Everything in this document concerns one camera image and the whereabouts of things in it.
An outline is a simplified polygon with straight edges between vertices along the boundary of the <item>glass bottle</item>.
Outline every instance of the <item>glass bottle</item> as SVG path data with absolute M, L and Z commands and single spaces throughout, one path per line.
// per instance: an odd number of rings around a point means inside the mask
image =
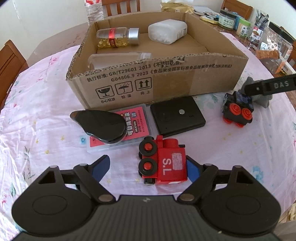
M 139 44 L 138 28 L 106 28 L 96 33 L 99 48 L 124 47 Z

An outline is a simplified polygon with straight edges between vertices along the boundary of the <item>keep dry umbrella symbol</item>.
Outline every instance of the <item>keep dry umbrella symbol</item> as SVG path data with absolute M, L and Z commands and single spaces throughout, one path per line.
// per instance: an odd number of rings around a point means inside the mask
M 120 86 L 118 89 L 119 90 L 122 90 L 123 89 L 123 92 L 125 93 L 126 92 L 126 88 L 130 87 L 129 84 L 124 84 L 123 86 Z

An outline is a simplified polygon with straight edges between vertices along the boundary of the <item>pink tablecloth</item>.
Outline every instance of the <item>pink tablecloth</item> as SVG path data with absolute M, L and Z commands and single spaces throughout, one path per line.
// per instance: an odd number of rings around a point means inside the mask
M 240 78 L 269 79 L 271 74 L 232 35 L 225 34 L 249 56 Z M 87 135 L 70 119 L 82 105 L 65 81 L 78 46 L 36 63 L 20 74 L 0 115 L 0 240 L 17 233 L 11 217 L 14 200 L 48 166 L 71 169 L 92 163 L 103 154 L 111 159 L 101 184 L 113 195 L 180 194 L 190 185 L 145 186 L 138 175 L 138 147 L 89 154 Z M 244 166 L 280 202 L 282 211 L 296 199 L 296 113 L 285 93 L 274 95 L 269 108 L 255 105 L 253 123 L 240 129 L 222 121 L 225 93 L 194 97 L 207 123 L 176 136 L 197 162 L 220 169 Z

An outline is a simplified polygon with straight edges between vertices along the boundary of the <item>jar lid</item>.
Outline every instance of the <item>jar lid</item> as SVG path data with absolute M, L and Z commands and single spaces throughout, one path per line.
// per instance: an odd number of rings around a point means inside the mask
M 279 26 L 274 24 L 273 22 L 269 23 L 269 27 L 275 31 L 279 36 L 287 40 L 290 44 L 293 44 L 295 42 L 295 39 L 288 34 L 285 30 L 281 29 Z
M 239 19 L 239 22 L 247 27 L 250 27 L 251 26 L 251 23 L 243 18 L 240 18 Z
M 228 16 L 228 17 L 231 17 L 231 18 L 236 18 L 237 17 L 235 14 L 233 14 L 233 13 L 227 11 L 227 10 L 223 10 L 223 9 L 221 9 L 220 13 L 222 13 L 222 14 Z
M 139 28 L 130 28 L 128 30 L 128 42 L 132 45 L 139 44 Z

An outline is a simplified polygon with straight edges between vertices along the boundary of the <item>silver bottle cap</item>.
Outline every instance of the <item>silver bottle cap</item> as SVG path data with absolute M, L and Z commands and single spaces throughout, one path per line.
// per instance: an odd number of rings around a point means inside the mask
M 131 45 L 139 44 L 139 28 L 130 28 L 128 31 L 128 42 Z

